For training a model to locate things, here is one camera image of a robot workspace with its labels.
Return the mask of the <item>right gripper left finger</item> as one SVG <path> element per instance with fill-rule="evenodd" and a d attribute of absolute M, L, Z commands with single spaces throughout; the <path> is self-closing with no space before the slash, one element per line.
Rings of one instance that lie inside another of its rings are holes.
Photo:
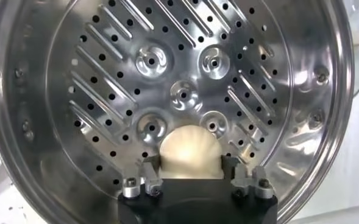
<path fill-rule="evenodd" d="M 137 198 L 142 194 L 158 197 L 162 193 L 163 184 L 158 173 L 159 168 L 159 156 L 147 157 L 137 163 L 126 165 L 123 170 L 123 197 Z"/>

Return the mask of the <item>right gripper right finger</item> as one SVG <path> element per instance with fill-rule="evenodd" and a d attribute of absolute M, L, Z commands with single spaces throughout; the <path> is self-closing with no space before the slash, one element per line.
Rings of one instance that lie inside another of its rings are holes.
<path fill-rule="evenodd" d="M 236 198 L 253 194 L 256 198 L 268 200 L 274 196 L 274 188 L 263 166 L 255 166 L 249 170 L 238 158 L 226 155 L 221 157 L 221 165 L 224 179 L 230 181 Z"/>

